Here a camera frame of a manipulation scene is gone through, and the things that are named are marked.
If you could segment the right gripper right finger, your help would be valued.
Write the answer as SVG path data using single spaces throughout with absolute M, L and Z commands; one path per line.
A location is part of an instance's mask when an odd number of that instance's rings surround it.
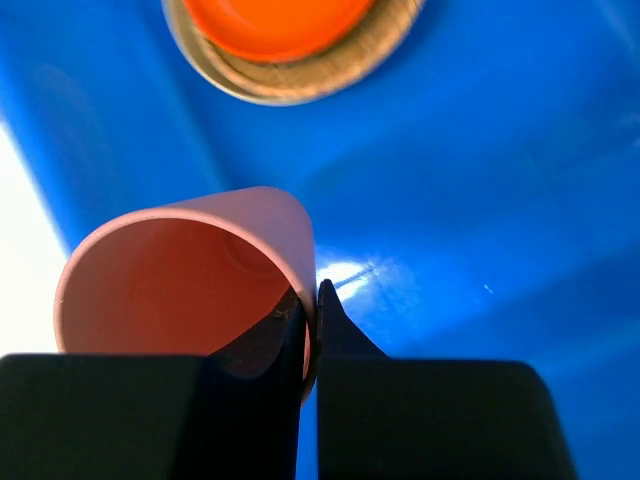
M 318 293 L 322 479 L 573 479 L 551 393 L 529 365 L 393 359 Z

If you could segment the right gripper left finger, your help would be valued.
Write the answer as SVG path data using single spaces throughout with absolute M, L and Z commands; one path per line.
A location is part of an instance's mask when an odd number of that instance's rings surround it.
M 291 479 L 305 339 L 287 291 L 208 356 L 5 356 L 1 475 Z

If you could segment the pink plastic cup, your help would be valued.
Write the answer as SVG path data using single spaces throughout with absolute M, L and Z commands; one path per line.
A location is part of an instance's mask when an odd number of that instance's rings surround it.
M 303 205 L 251 187 L 130 212 L 90 233 L 56 289 L 67 354 L 209 355 L 261 321 L 287 291 L 307 322 L 303 397 L 316 378 L 316 266 Z

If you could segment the orange round plate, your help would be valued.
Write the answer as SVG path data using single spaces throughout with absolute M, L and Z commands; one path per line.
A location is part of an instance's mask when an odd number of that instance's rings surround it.
M 287 63 L 318 53 L 351 32 L 370 0 L 191 0 L 197 30 L 241 59 Z

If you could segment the green-rimmed bamboo woven plate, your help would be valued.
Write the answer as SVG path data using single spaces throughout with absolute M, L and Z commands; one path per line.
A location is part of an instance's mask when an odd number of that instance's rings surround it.
M 190 66 L 218 90 L 249 103 L 292 106 L 339 92 L 371 74 L 407 37 L 423 1 L 376 1 L 346 37 L 293 62 L 259 63 L 207 40 L 182 1 L 164 1 L 171 35 Z

